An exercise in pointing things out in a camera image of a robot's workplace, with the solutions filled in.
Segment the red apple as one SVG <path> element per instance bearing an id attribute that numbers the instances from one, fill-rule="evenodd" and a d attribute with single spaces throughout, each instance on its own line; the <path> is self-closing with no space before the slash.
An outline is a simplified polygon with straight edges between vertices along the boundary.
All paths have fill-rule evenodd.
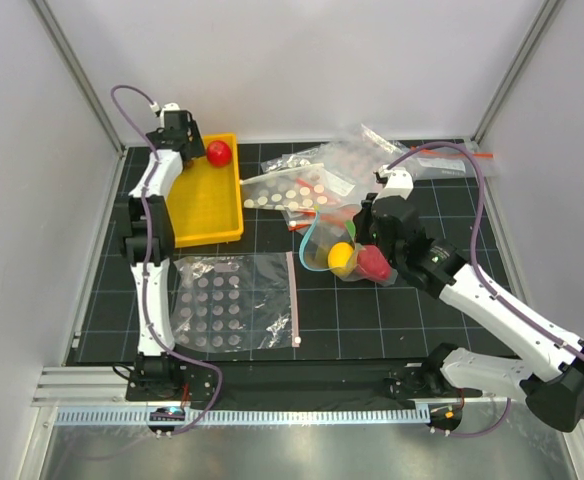
<path id="1" fill-rule="evenodd" d="M 232 163 L 233 153 L 226 142 L 215 140 L 208 144 L 206 158 L 212 166 L 221 168 Z"/>

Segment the red dragon fruit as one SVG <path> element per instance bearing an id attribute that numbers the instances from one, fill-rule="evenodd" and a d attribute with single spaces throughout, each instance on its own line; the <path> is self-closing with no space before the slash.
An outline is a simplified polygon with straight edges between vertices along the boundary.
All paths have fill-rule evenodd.
<path id="1" fill-rule="evenodd" d="M 392 276 L 392 268 L 374 245 L 362 245 L 356 254 L 356 272 L 367 280 L 383 283 Z"/>

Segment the blue zipper clear bag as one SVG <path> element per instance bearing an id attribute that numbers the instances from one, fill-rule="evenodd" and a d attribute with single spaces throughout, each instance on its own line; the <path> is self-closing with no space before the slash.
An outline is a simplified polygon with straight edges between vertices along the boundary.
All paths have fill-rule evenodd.
<path id="1" fill-rule="evenodd" d="M 354 216 L 359 211 L 352 204 L 317 211 L 301 241 L 299 260 L 308 271 L 330 272 L 345 282 L 366 280 L 391 286 L 398 273 L 377 246 L 356 239 L 359 228 Z"/>

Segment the yellow lemon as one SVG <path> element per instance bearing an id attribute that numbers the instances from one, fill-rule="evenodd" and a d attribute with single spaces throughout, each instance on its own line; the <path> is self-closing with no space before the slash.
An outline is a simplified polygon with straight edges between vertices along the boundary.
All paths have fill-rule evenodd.
<path id="1" fill-rule="evenodd" d="M 350 243 L 339 242 L 334 244 L 327 257 L 329 270 L 337 276 L 347 276 L 354 268 L 351 260 L 354 248 Z"/>

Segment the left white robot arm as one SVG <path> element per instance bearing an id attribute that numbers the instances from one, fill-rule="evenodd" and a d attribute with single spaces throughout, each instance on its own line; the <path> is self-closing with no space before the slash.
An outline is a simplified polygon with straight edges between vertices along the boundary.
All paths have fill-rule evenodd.
<path id="1" fill-rule="evenodd" d="M 139 340 L 129 384 L 133 392 L 162 400 L 180 395 L 184 377 L 174 357 L 170 326 L 168 274 L 175 233 L 167 196 L 173 183 L 204 147 L 192 114 L 176 103 L 154 104 L 159 127 L 145 135 L 148 164 L 127 200 L 116 205 L 119 248 L 136 287 Z"/>

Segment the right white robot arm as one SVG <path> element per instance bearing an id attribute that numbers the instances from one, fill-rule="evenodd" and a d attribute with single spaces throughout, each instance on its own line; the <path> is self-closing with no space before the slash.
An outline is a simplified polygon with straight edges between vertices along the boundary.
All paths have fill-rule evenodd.
<path id="1" fill-rule="evenodd" d="M 493 357 L 443 343 L 422 367 L 429 393 L 495 393 L 524 403 L 565 433 L 584 420 L 584 338 L 522 303 L 447 240 L 429 237 L 416 208 L 399 195 L 369 194 L 354 225 L 357 241 L 382 257 L 391 273 L 471 317 L 517 356 Z"/>

